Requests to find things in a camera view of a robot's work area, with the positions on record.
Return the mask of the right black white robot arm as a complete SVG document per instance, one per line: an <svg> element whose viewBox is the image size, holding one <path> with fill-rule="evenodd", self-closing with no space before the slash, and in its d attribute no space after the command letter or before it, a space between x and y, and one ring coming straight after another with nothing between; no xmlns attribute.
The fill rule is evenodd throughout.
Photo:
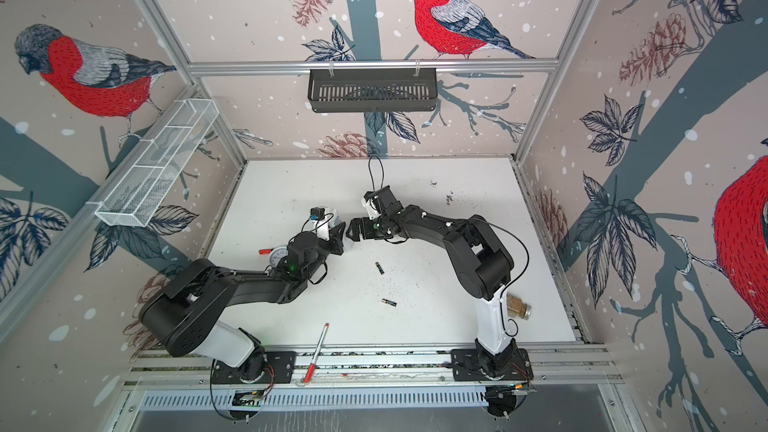
<svg viewBox="0 0 768 432"><path fill-rule="evenodd" d="M502 299L511 285L512 255L483 217L442 217L417 205L404 206L388 186L364 195L365 217L351 220L347 238L400 244L422 240L444 249L456 278L475 299L479 372L499 380L509 373L517 350L507 331Z"/></svg>

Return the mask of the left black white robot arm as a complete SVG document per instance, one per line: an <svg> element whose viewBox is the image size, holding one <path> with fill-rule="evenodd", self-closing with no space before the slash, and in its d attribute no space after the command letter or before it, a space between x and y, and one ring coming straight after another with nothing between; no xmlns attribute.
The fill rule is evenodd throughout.
<svg viewBox="0 0 768 432"><path fill-rule="evenodd" d="M343 221L321 223L298 233L266 271L237 271L197 259L148 300L139 321L171 356L202 355L253 383L270 366L265 348L220 317L234 305L291 303L308 286L321 283L324 277L317 272L328 269L327 258L343 254L345 228Z"/></svg>

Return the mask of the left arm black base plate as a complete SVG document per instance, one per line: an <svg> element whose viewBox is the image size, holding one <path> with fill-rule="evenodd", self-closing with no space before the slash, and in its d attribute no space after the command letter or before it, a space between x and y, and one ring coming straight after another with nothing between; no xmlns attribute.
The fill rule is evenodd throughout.
<svg viewBox="0 0 768 432"><path fill-rule="evenodd" d="M213 385L289 384L296 365L295 351L256 353L240 367L216 361L210 379Z"/></svg>

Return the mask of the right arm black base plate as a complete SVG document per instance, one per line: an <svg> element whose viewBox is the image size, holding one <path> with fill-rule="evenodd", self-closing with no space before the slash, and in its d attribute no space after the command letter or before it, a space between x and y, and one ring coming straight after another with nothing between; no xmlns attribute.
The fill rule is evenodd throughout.
<svg viewBox="0 0 768 432"><path fill-rule="evenodd" d="M482 347L453 349L450 366L457 382L517 381L529 382L534 378L528 352L511 344L497 355Z"/></svg>

